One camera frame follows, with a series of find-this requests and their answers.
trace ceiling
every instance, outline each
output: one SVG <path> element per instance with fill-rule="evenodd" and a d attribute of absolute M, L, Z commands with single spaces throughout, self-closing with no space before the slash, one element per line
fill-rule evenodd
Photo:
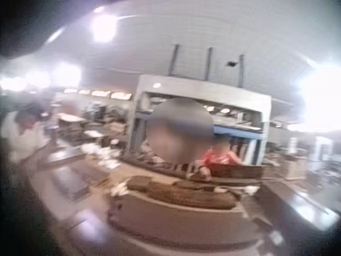
<path fill-rule="evenodd" d="M 180 50 L 174 73 L 203 79 L 207 48 L 213 47 L 211 81 L 237 86 L 238 65 L 226 63 L 244 54 L 244 87 L 276 98 L 277 116 L 300 107 L 296 81 L 312 70 L 307 58 L 341 61 L 336 0 L 129 0 L 107 6 L 105 13 L 123 18 L 110 43 L 93 41 L 91 22 L 100 14 L 90 13 L 10 67 L 49 69 L 67 60 L 82 67 L 83 86 L 134 91 L 139 74 L 168 74 L 175 44 Z"/>

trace person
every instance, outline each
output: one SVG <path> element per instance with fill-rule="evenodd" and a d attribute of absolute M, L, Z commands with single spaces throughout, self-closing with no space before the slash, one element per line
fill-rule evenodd
<path fill-rule="evenodd" d="M 220 134 L 215 136 L 211 149 L 203 155 L 198 164 L 199 173 L 209 179 L 211 176 L 211 164 L 242 165 L 243 163 L 231 151 L 229 136 Z"/>
<path fill-rule="evenodd" d="M 42 107 L 34 102 L 19 111 L 8 113 L 4 118 L 1 137 L 9 143 L 9 160 L 12 163 L 20 163 L 47 144 L 39 122 L 42 113 Z"/>

